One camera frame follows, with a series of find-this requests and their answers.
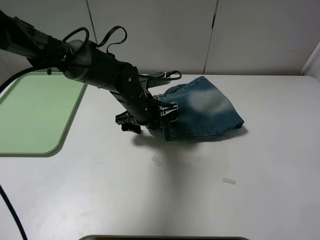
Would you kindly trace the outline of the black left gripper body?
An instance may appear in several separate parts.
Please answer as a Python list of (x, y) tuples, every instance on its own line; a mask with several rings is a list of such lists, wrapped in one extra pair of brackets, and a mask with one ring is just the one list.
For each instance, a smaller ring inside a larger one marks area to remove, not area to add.
[(120, 98), (120, 104), (125, 112), (115, 116), (118, 125), (129, 124), (137, 126), (152, 125), (161, 121), (175, 121), (178, 112), (176, 102), (163, 102), (153, 97)]

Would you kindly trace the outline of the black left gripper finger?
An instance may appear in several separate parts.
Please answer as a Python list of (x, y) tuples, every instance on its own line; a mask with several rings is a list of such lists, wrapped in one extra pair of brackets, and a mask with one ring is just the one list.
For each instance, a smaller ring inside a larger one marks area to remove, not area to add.
[(170, 124), (168, 120), (161, 120), (161, 127), (162, 127), (162, 132), (164, 135), (164, 138), (167, 142), (171, 141), (171, 134), (170, 134)]
[(136, 134), (141, 134), (141, 127), (135, 124), (123, 123), (121, 124), (121, 130), (123, 132), (133, 132)]

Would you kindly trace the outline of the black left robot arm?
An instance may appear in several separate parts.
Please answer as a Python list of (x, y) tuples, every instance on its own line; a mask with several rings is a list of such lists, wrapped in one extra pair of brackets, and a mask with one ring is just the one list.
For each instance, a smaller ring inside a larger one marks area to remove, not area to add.
[(109, 91), (125, 108), (115, 117), (124, 132), (140, 134), (144, 126), (162, 131), (166, 140), (170, 138), (169, 126), (178, 118), (178, 105), (158, 100), (149, 88), (159, 82), (179, 80), (179, 71), (139, 74), (137, 67), (117, 60), (110, 52), (102, 52), (100, 45), (88, 37), (71, 40), (66, 36), (59, 40), (5, 13), (0, 15), (0, 48), (27, 58), (31, 65), (6, 80), (2, 90), (25, 74), (56, 68), (70, 80)]

